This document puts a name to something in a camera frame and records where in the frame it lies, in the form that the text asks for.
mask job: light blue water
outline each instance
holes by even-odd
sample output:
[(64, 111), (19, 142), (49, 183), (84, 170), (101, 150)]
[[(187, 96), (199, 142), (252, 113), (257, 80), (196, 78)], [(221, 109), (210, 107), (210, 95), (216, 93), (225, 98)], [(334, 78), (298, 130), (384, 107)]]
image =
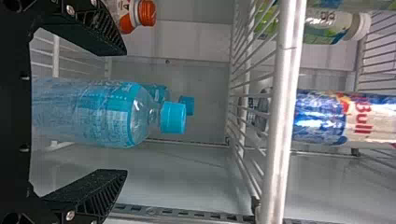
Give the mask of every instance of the light blue water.
[(48, 138), (133, 147), (158, 128), (161, 106), (133, 82), (33, 79), (33, 125)]

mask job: metal wire rack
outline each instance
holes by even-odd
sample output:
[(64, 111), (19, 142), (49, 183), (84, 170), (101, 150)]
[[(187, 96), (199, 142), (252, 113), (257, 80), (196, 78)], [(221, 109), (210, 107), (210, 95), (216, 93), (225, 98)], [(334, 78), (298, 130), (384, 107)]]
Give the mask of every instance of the metal wire rack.
[[(226, 129), (231, 138), (236, 164), (247, 182), (247, 188), (254, 198), (261, 200), (261, 208), (256, 211), (259, 223), (281, 223), (283, 219), (306, 4), (305, 1), (280, 1), (279, 9), (259, 32), (255, 32), (274, 2), (275, 0), (270, 1), (264, 6), (263, 1), (236, 0), (230, 46)], [(255, 20), (261, 9), (261, 18)], [(264, 40), (259, 40), (272, 21), (278, 21), (277, 31), (269, 33)], [(251, 72), (263, 64), (268, 66), (269, 71), (253, 77)], [(250, 85), (263, 81), (268, 82), (268, 87), (272, 87), (270, 92), (249, 92)], [(271, 98), (270, 113), (250, 108), (249, 97)], [(238, 98), (242, 99), (240, 104), (237, 103)], [(248, 113), (269, 119), (268, 132), (262, 132), (249, 123)], [(270, 150), (263, 152), (260, 149), (247, 135), (247, 126), (267, 138)], [(253, 145), (258, 157), (247, 156), (246, 142)]]
[[(295, 12), (288, 10), (290, 5), (281, 5), (280, 10), (273, 13), (268, 23), (256, 33), (259, 22), (269, 11), (273, 2), (263, 7), (262, 1), (250, 1), (249, 4), (246, 1), (235, 1), (230, 50), (227, 133), (231, 138), (236, 163), (250, 194), (261, 200), (261, 208), (256, 211), (256, 218), (260, 223), (280, 223), (283, 217), (290, 155), (354, 158), (373, 161), (391, 169), (396, 168), (394, 155), (376, 149), (360, 152), (357, 148), (352, 148), (350, 154), (326, 151), (302, 152), (290, 149), (292, 129), (290, 123), (293, 120), (295, 103), (293, 99), (295, 99), (296, 80), (299, 76), (305, 5), (297, 1), (297, 5), (292, 6), (297, 9)], [(263, 10), (262, 18), (255, 21), (259, 8)], [(374, 22), (371, 31), (358, 44), (354, 91), (396, 93), (396, 88), (394, 88), (396, 83), (395, 16), (396, 14), (382, 12), (373, 14)], [(277, 33), (260, 40), (259, 37), (265, 33), (271, 21), (275, 20), (280, 24)], [(266, 66), (266, 70), (260, 76), (253, 77), (250, 74), (253, 69), (263, 65)], [(249, 87), (259, 82), (261, 86), (267, 86), (269, 91), (253, 93), (249, 90)], [(251, 100), (254, 98), (268, 98), (272, 106), (269, 113), (252, 106)], [(267, 119), (269, 130), (252, 124), (250, 118), (252, 115)], [(257, 141), (247, 133), (247, 128), (259, 133), (267, 149), (257, 144)], [(250, 149), (256, 150), (257, 153), (251, 156), (250, 152), (247, 153)]]

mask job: water bottle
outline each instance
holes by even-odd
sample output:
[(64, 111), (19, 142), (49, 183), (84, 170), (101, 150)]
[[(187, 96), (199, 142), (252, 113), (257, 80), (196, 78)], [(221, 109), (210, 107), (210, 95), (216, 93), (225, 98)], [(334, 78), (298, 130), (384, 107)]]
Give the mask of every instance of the water bottle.
[(171, 94), (167, 87), (151, 83), (139, 83), (148, 91), (155, 102), (161, 104), (164, 101), (171, 101)]
[(186, 106), (158, 104), (133, 82), (33, 78), (33, 125), (49, 139), (133, 147), (153, 129), (184, 133)]
[[(265, 3), (259, 9), (256, 20), (260, 21), (255, 29), (256, 34), (260, 34), (259, 39), (266, 39), (273, 35), (278, 26), (278, 20), (271, 21), (271, 18), (278, 9), (278, 4), (273, 4), (267, 13), (262, 16), (268, 5)], [(372, 20), (367, 13), (349, 13), (335, 11), (328, 8), (308, 8), (305, 14), (304, 43), (314, 45), (334, 45), (340, 40), (360, 40), (364, 38), (370, 30)]]
[[(148, 83), (140, 83), (140, 85), (148, 91), (148, 93), (157, 103), (161, 104), (163, 101), (171, 101), (170, 91), (166, 86), (158, 85), (158, 84), (148, 84)], [(186, 105), (187, 116), (194, 115), (194, 109), (195, 109), (194, 97), (181, 95), (178, 98), (178, 102), (183, 105)]]
[(308, 0), (308, 7), (328, 7), (346, 11), (396, 10), (395, 0)]

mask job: white bottle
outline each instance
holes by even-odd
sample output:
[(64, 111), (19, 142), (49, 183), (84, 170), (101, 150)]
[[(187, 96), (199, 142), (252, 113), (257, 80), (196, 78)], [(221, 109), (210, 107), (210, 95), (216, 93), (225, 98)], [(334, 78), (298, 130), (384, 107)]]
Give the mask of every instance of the white bottle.
[(340, 40), (360, 40), (371, 26), (367, 13), (349, 13), (327, 8), (308, 8), (305, 16), (304, 43), (333, 45)]

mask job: red bull logo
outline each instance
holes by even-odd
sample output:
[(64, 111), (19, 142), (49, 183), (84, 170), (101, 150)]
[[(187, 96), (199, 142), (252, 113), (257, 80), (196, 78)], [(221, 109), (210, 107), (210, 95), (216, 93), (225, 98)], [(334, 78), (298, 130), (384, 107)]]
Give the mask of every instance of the red bull logo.
[(352, 100), (355, 102), (355, 109), (359, 113), (356, 116), (355, 133), (370, 134), (374, 127), (368, 124), (368, 113), (372, 111), (370, 102), (361, 95), (352, 95)]

